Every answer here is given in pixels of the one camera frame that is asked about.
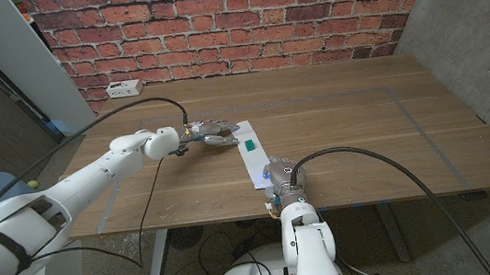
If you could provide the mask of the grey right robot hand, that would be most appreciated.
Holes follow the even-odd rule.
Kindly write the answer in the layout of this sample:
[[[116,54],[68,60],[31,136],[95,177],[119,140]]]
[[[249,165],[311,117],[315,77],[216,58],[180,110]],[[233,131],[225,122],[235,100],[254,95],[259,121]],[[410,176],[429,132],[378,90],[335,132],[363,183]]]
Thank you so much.
[[[270,186],[265,189],[267,198],[278,209],[284,209],[291,203],[306,202],[306,176],[300,169],[296,172],[296,183],[291,184],[291,172],[296,162],[276,156],[271,156],[268,161],[262,174],[270,182]]]

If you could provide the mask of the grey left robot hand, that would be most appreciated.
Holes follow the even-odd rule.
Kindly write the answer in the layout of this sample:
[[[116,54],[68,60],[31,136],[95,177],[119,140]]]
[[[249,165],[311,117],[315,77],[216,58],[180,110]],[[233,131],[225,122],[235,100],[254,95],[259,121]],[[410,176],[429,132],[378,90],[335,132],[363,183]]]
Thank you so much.
[[[239,140],[232,136],[232,132],[239,126],[227,120],[195,120],[185,125],[185,130],[179,136],[180,151],[188,149],[189,142],[201,141],[210,146],[238,144]]]

